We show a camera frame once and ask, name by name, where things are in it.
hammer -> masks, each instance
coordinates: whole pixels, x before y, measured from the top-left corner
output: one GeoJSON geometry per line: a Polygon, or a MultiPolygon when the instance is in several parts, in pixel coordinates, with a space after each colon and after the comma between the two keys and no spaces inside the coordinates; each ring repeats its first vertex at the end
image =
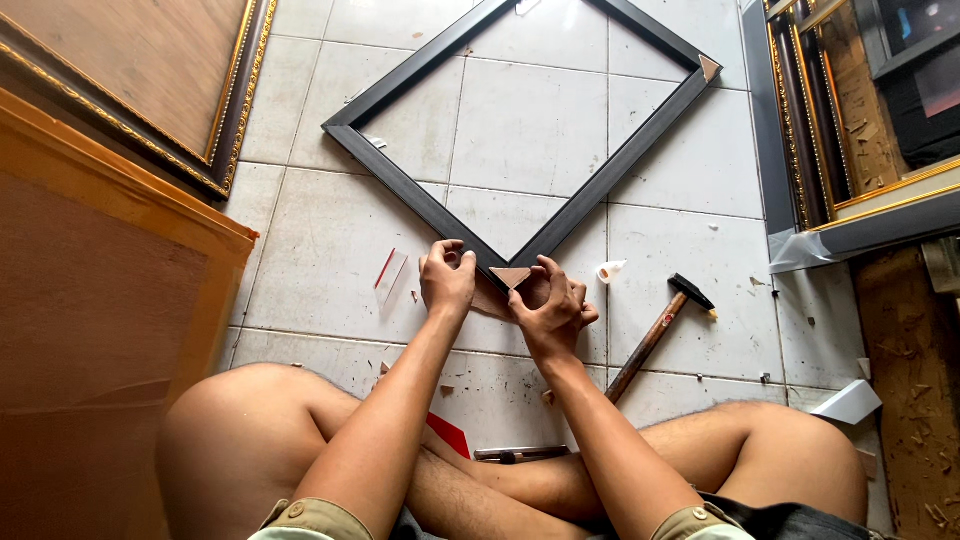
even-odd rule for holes
{"type": "Polygon", "coordinates": [[[607,388],[607,398],[614,404],[616,404],[616,402],[620,400],[620,396],[627,391],[627,386],[630,385],[630,382],[636,376],[636,372],[643,367],[643,363],[646,362],[650,354],[654,352],[654,348],[660,343],[660,339],[666,333],[666,330],[670,328],[670,323],[677,317],[677,313],[684,307],[687,300],[696,302],[708,311],[710,317],[714,319],[717,318],[717,312],[713,308],[713,302],[707,300],[707,297],[704,296],[704,293],[700,292],[697,285],[689,282],[680,274],[674,274],[666,282],[677,289],[677,296],[674,296],[670,304],[663,310],[663,313],[657,318],[657,322],[654,323],[653,328],[643,337],[643,341],[640,341],[640,344],[636,346],[636,350],[630,355],[630,359],[627,360],[623,369],[620,370],[620,374],[616,376],[616,379],[614,379],[610,387],[607,388]]]}

wooden frame piece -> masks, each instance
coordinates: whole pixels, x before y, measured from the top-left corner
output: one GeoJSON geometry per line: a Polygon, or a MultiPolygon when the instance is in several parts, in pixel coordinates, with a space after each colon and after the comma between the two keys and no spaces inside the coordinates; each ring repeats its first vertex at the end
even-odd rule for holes
{"type": "Polygon", "coordinates": [[[229,198],[276,0],[248,0],[205,152],[191,150],[0,12],[0,69],[215,200],[229,198]]]}
{"type": "Polygon", "coordinates": [[[467,46],[470,39],[486,30],[518,1],[484,0],[323,125],[328,134],[419,214],[440,236],[464,240],[464,250],[472,250],[477,255],[477,269],[504,294],[509,291],[509,287],[491,268],[529,267],[537,264],[537,255],[549,256],[553,253],[700,97],[722,69],[718,63],[670,32],[628,0],[588,0],[664,55],[689,69],[690,74],[540,231],[513,258],[506,260],[390,161],[359,130],[404,92],[467,46]]]}

ornate gold frame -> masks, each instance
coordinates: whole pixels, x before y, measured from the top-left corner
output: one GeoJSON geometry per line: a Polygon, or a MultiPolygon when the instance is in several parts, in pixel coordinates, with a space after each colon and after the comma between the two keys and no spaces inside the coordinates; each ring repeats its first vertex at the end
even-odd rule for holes
{"type": "Polygon", "coordinates": [[[229,198],[276,0],[247,0],[217,114],[201,155],[0,12],[0,66],[25,84],[217,200],[229,198]],[[242,88],[242,94],[234,90],[242,88]]]}

leg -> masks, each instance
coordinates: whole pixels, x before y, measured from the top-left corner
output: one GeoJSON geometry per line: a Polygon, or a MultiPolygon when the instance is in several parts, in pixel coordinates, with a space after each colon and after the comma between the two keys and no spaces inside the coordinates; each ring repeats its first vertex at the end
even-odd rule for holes
{"type": "MultiPolygon", "coordinates": [[[[171,409],[157,445],[173,537],[253,534],[276,501],[293,495],[358,405],[314,374],[276,364],[243,367],[197,384],[171,409]]],[[[425,530],[445,538],[588,536],[427,450],[420,452],[406,503],[425,530]]]]}
{"type": "MultiPolygon", "coordinates": [[[[854,523],[867,515],[867,480],[856,449],[830,424],[788,407],[733,402],[641,430],[701,491],[754,506],[804,503],[854,523]]],[[[577,455],[500,466],[448,454],[493,489],[571,521],[604,516],[577,455]]]]}

cardboard triangle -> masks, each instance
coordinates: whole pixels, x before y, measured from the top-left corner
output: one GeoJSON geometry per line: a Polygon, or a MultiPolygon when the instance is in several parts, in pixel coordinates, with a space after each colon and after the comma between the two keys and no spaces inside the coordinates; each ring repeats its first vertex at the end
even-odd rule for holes
{"type": "Polygon", "coordinates": [[[530,277],[529,268],[493,268],[490,269],[491,272],[496,274],[498,278],[508,287],[515,289],[517,285],[523,283],[524,280],[530,277]]]}
{"type": "Polygon", "coordinates": [[[700,55],[700,66],[704,68],[704,78],[707,79],[708,83],[716,77],[717,70],[720,68],[720,64],[704,55],[700,55]]]}

